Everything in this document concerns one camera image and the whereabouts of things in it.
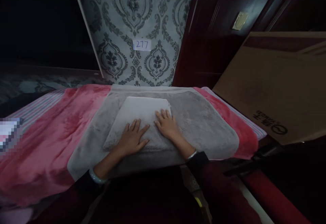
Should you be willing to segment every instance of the pink blanket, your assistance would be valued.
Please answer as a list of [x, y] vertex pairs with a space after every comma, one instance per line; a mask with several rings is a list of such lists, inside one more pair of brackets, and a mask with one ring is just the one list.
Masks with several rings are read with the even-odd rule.
[[[28, 128], [16, 152], [0, 160], [0, 195], [26, 206], [67, 190], [74, 183], [68, 160], [110, 89], [94, 84], [66, 89], [61, 101]], [[218, 99], [194, 89], [238, 134], [234, 156], [250, 158], [258, 147], [252, 129]]]

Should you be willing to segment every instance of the bracelet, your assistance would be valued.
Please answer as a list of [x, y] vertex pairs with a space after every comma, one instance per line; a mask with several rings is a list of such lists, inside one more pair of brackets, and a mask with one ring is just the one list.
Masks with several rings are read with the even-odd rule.
[[197, 153], [198, 153], [197, 150], [195, 150], [195, 152], [186, 159], [186, 162], [188, 162], [189, 160], [191, 160], [192, 157], [194, 157]]
[[91, 176], [93, 181], [97, 184], [104, 184], [108, 181], [107, 179], [103, 180], [103, 179], [99, 178], [97, 175], [95, 175], [93, 167], [89, 169], [89, 175]]

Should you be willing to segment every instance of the floor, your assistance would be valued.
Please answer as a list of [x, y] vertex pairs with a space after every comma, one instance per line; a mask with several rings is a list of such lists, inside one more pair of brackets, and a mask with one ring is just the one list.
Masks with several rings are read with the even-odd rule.
[[[222, 169], [228, 169], [228, 163], [224, 162], [215, 162], [216, 164], [219, 164], [220, 167]], [[210, 214], [209, 211], [209, 206], [208, 203], [206, 202], [203, 192], [201, 191], [196, 179], [194, 178], [194, 176], [192, 175], [192, 173], [190, 172], [190, 170], [188, 169], [188, 167], [186, 165], [182, 165], [180, 166], [181, 169], [181, 174], [182, 174], [182, 178], [183, 178], [183, 182], [185, 187], [193, 194], [193, 196], [195, 198], [198, 198], [197, 201], [199, 201], [202, 205], [201, 210], [202, 210], [202, 214], [204, 216], [205, 219], [205, 224], [209, 224], [212, 222], [212, 216]], [[237, 177], [234, 176], [232, 178], [230, 178], [230, 180], [233, 182], [234, 185], [236, 185], [243, 193], [244, 197], [248, 200], [249, 204], [251, 205], [251, 207], [258, 213], [261, 222], [263, 224], [272, 224], [273, 221], [269, 218], [269, 216], [266, 214], [266, 212], [263, 210], [263, 208], [259, 205], [259, 203], [257, 202], [257, 200], [253, 197], [253, 195], [250, 193], [250, 191], [246, 188], [246, 186], [242, 183], [242, 181]], [[98, 196], [96, 198], [96, 200], [92, 203], [92, 205], [89, 208], [89, 211], [87, 213], [87, 215], [85, 216], [84, 220], [82, 221], [81, 224], [87, 224], [90, 221], [90, 218], [96, 208], [96, 206], [98, 205], [99, 201], [101, 200], [103, 196], [103, 193]], [[50, 196], [44, 200], [42, 200], [41, 203], [35, 205], [35, 206], [31, 206], [30, 208], [28, 208], [28, 210], [20, 210], [20, 212], [24, 212], [23, 214], [26, 216], [31, 216], [32, 213], [30, 213], [30, 211], [34, 210], [34, 214], [33, 216], [35, 217], [35, 214], [38, 213], [40, 214], [45, 208], [47, 208], [56, 198], [58, 197], [58, 195], [54, 195], [54, 196]], [[16, 220], [17, 217], [17, 213], [6, 213], [4, 215], [4, 213], [0, 213], [0, 223], [3, 224], [11, 224], [11, 223], [19, 223], [19, 224], [25, 224], [27, 221], [25, 220]]]
[[[201, 191], [195, 177], [192, 175], [190, 170], [186, 165], [180, 166], [181, 168], [181, 174], [183, 178], [183, 182], [185, 187], [193, 194], [194, 197], [198, 198], [202, 204], [202, 213], [205, 216], [207, 216], [207, 223], [212, 223], [212, 216], [209, 211], [208, 203], [206, 202], [203, 192]], [[246, 186], [242, 183], [242, 181], [238, 177], [231, 178], [234, 185], [236, 185], [241, 192], [243, 193], [244, 197], [248, 200], [250, 206], [258, 213], [261, 223], [262, 224], [273, 224], [273, 221], [269, 218], [269, 216], [266, 214], [266, 212], [263, 210], [263, 208], [259, 205], [257, 200], [253, 197], [253, 195], [250, 193], [250, 191], [246, 188]], [[87, 224], [90, 221], [90, 218], [98, 205], [99, 201], [101, 200], [103, 196], [103, 193], [97, 197], [97, 199], [94, 201], [94, 203], [90, 206], [89, 211], [87, 215], [85, 216], [84, 220], [81, 224]]]

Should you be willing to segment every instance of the brown cardboard box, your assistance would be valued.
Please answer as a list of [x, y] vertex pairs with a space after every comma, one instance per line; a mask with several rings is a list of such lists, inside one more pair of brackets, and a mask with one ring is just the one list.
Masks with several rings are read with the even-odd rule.
[[281, 144], [326, 135], [326, 32], [251, 32], [213, 88]]

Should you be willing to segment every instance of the damask pattern wallpaper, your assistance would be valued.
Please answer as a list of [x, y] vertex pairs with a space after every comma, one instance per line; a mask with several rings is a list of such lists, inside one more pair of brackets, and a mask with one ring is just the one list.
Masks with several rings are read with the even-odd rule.
[[[191, 0], [81, 0], [105, 78], [171, 86]], [[132, 40], [151, 40], [134, 51]]]

